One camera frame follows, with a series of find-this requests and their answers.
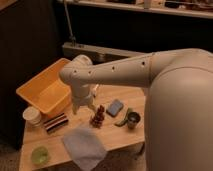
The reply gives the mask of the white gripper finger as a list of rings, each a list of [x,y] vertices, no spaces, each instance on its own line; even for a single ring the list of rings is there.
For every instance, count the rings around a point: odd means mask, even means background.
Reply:
[[[95,106],[93,103],[88,104],[88,108],[89,108],[90,110],[92,110],[94,114],[96,114],[97,108],[96,108],[96,106]]]
[[[73,111],[73,114],[74,114],[74,115],[77,114],[79,108],[80,108],[79,105],[77,105],[77,104],[75,104],[75,103],[72,104],[72,111]]]

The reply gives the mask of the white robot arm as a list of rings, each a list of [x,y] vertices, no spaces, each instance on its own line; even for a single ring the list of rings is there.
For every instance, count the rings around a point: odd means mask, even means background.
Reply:
[[[91,100],[92,84],[147,88],[147,171],[213,171],[213,53],[169,50],[99,65],[79,55],[59,75],[77,107]]]

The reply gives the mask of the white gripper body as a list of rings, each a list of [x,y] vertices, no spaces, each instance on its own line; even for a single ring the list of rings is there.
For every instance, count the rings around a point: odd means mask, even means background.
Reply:
[[[86,106],[93,103],[93,94],[89,84],[73,84],[70,86],[72,102],[77,106]]]

